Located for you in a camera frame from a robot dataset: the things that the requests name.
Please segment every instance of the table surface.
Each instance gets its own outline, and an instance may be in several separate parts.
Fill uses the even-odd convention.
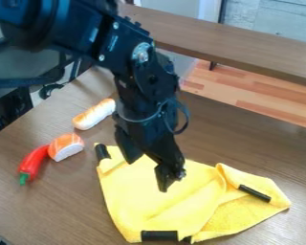
[[[26,154],[74,131],[72,117],[113,91],[109,75],[91,70],[0,133],[0,235],[12,244],[127,244],[106,210],[93,151],[94,142],[115,144],[111,118],[77,131],[85,151],[48,160],[31,185],[19,187],[16,174]],[[202,244],[306,244],[306,129],[188,93],[182,98],[191,122],[177,141],[187,158],[270,177],[293,201],[289,211],[241,234]]]
[[[306,84],[306,43],[162,11],[121,5],[157,46],[249,72]]]

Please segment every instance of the salmon sushi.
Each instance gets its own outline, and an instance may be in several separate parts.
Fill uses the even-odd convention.
[[[110,116],[115,110],[116,102],[112,99],[105,99],[98,105],[74,117],[73,126],[80,130],[88,130]]]
[[[49,156],[56,162],[60,162],[70,156],[76,155],[82,151],[85,143],[75,134],[64,134],[53,140],[49,146]]]

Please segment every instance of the yellow cloth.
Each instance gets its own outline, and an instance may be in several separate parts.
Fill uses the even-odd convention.
[[[223,164],[216,167],[186,160],[187,176],[167,193],[159,192],[154,163],[147,156],[125,163],[116,146],[111,161],[97,167],[110,215],[128,242],[141,242],[141,231],[178,231],[191,243],[236,234],[288,209],[290,200],[268,178]],[[272,198],[264,202],[238,189],[245,185]]]

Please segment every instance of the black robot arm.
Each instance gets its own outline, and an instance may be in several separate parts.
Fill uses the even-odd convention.
[[[115,76],[120,95],[116,141],[129,164],[143,154],[158,165],[160,191],[186,176],[185,159],[174,135],[179,78],[173,63],[154,47],[140,23],[118,16],[113,0],[0,0],[4,36],[14,45],[51,48],[89,58]]]

